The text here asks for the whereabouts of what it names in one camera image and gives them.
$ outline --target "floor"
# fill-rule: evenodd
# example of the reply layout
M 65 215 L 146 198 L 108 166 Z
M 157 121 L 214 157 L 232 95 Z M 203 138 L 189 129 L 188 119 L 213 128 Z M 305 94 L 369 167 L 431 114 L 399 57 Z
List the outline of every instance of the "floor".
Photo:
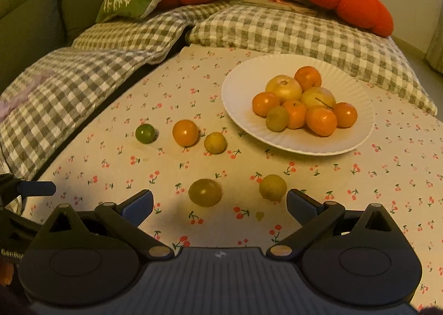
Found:
M 436 104 L 438 109 L 437 119 L 443 121 L 443 74 L 431 68 L 425 60 L 405 49 L 401 50 L 409 61 L 411 68 L 414 69 L 420 84 Z

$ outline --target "folded cloth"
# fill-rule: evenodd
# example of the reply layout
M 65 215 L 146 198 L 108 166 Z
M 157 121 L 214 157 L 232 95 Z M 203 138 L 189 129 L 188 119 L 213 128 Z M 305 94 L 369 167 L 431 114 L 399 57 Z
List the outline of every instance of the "folded cloth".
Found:
M 6 119 L 6 117 L 20 105 L 25 103 L 29 94 L 47 78 L 50 78 L 55 73 L 52 71 L 42 71 L 24 88 L 21 92 L 15 95 L 9 101 L 0 100 L 0 123 Z

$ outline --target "cherry print tablecloth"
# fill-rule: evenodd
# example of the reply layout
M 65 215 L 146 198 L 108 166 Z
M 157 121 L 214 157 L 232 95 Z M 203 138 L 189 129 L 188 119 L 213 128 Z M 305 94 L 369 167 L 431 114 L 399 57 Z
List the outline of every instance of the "cherry print tablecloth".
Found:
M 154 194 L 154 211 L 140 226 L 175 250 L 182 246 L 259 246 L 263 250 L 299 228 L 284 201 L 262 199 L 267 174 L 282 176 L 323 202 L 348 209 L 383 204 L 403 230 L 423 265 L 412 304 L 443 305 L 443 127 L 430 115 L 379 88 L 359 82 L 373 101 L 376 125 L 357 150 L 332 157 L 299 156 L 271 148 L 237 127 L 225 114 L 221 84 L 236 65 L 260 56 L 239 49 L 191 46 L 128 90 L 89 124 L 41 177 L 57 185 L 51 198 L 30 198 L 24 216 L 43 222 L 68 202 L 91 210 L 121 202 L 141 189 Z M 228 148 L 211 156 L 200 141 L 179 147 L 172 127 L 192 119 L 201 137 L 223 132 Z M 159 131 L 138 143 L 141 123 Z M 212 208 L 193 204 L 197 179 L 219 182 L 223 198 Z

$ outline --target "black robotic gripper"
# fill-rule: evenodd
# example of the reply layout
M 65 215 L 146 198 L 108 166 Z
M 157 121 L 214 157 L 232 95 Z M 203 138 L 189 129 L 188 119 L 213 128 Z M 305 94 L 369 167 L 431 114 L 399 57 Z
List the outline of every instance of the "black robotic gripper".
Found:
M 293 189 L 287 209 L 302 227 L 266 254 L 183 248 L 174 255 L 138 229 L 153 209 L 149 190 L 93 211 L 60 204 L 39 225 L 3 208 L 21 184 L 8 181 L 5 192 L 0 179 L 0 247 L 13 254 L 39 315 L 416 314 L 409 302 L 422 267 L 381 204 L 346 210 Z M 52 195 L 51 184 L 40 184 L 40 194 Z

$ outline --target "gray and white checkered fabric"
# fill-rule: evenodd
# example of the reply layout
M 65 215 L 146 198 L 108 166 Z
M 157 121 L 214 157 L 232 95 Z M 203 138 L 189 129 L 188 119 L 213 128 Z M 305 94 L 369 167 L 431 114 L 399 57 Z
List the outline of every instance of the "gray and white checkered fabric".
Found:
M 27 68 L 1 95 L 9 100 L 44 70 L 55 72 L 0 124 L 11 173 L 30 180 L 56 148 L 154 55 L 142 50 L 57 49 Z
M 31 179 L 63 141 L 134 71 L 162 62 L 186 26 L 229 6 L 227 1 L 180 7 L 143 21 L 96 24 L 71 47 L 47 54 L 1 94 L 10 100 L 44 70 L 55 76 L 0 124 L 10 171 Z
M 146 50 L 163 53 L 177 33 L 229 6 L 226 0 L 188 5 L 142 20 L 120 19 L 95 24 L 79 35 L 72 46 L 81 50 Z
M 437 114 L 437 107 L 391 38 L 381 38 L 332 19 L 232 5 L 198 23 L 187 40 L 208 47 L 293 53 L 323 60 L 432 115 Z

